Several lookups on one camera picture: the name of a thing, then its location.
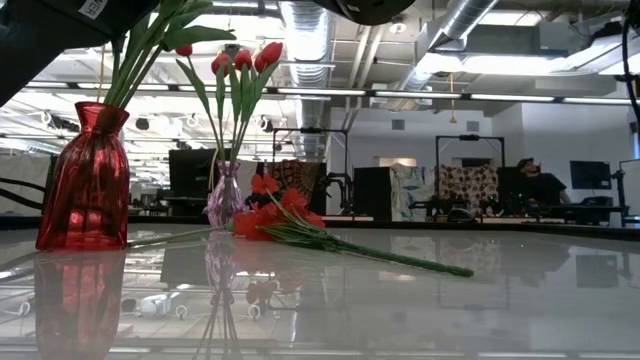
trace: flower bouquet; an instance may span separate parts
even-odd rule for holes
[[[81,132],[56,162],[37,249],[126,247],[129,165],[117,138],[129,117],[124,109],[162,51],[235,39],[228,31],[187,27],[211,8],[206,0],[161,0],[155,20],[149,24],[146,16],[131,30],[126,52],[124,35],[113,40],[111,86],[104,103],[76,104]]]
[[[189,82],[194,87],[198,98],[207,114],[213,135],[216,140],[220,162],[220,179],[213,193],[209,196],[207,202],[207,214],[211,226],[223,226],[229,223],[233,215],[241,213],[245,210],[244,198],[240,193],[237,184],[237,171],[239,164],[237,163],[238,153],[242,146],[242,141],[249,127],[251,115],[262,97],[262,90],[266,86],[271,74],[278,67],[278,60],[282,54],[281,43],[271,43],[267,45],[262,52],[257,55],[255,62],[251,59],[251,53],[248,50],[239,51],[234,59],[228,54],[220,54],[211,64],[211,69],[216,75],[216,103],[218,129],[214,117],[211,113],[211,106],[205,86],[195,71],[191,61],[191,53],[189,51],[179,52],[186,56],[188,64],[180,60],[176,60]],[[224,100],[227,85],[225,78],[229,76],[231,87],[231,104],[233,107],[233,132],[231,139],[225,139],[225,127],[222,119],[224,118]],[[225,154],[225,143],[231,144],[230,156],[227,159]]]
[[[248,240],[275,241],[284,245],[333,253],[364,256],[371,259],[415,266],[427,270],[446,272],[456,276],[471,277],[473,271],[456,266],[378,251],[342,241],[327,232],[322,218],[306,209],[307,200],[296,189],[287,189],[280,200],[275,179],[270,175],[254,175],[251,179],[254,193],[267,194],[272,202],[262,207],[252,205],[252,210],[235,215],[233,234]]]

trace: person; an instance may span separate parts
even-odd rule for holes
[[[520,160],[516,167],[526,177],[523,192],[529,201],[537,201],[547,206],[571,202],[565,191],[567,187],[562,181],[553,174],[540,173],[540,168],[534,163],[533,158]]]

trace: red glass vase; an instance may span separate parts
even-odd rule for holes
[[[34,260],[36,341],[43,360],[103,360],[118,331],[123,251],[41,253]]]
[[[81,132],[56,162],[36,248],[124,249],[129,163],[118,132],[129,113],[93,102],[76,110]]]

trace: patterned fabric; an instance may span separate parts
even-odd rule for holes
[[[310,201],[319,167],[320,164],[284,160],[276,164],[270,163],[269,174],[276,179],[279,189],[295,188]]]
[[[431,198],[435,184],[433,169],[393,164],[389,170],[392,220],[425,221],[427,210],[409,209],[409,205],[415,201],[427,201]]]
[[[440,197],[448,199],[451,193],[468,200],[472,214],[479,212],[481,200],[498,196],[496,168],[487,165],[476,168],[440,165]]]

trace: ductwork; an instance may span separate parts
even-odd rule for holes
[[[422,28],[415,47],[415,62],[397,90],[419,91],[431,77],[429,52],[436,47],[464,50],[466,37],[498,0],[451,0],[447,12]]]
[[[280,4],[282,18],[287,25],[287,54],[289,60],[324,62],[329,57],[331,13],[312,2],[283,1]],[[325,88],[329,85],[329,68],[322,65],[291,66],[294,86]],[[329,115],[328,102],[323,100],[296,100],[296,117],[299,127],[326,128]],[[317,142],[304,141],[305,156],[312,157],[319,151]]]

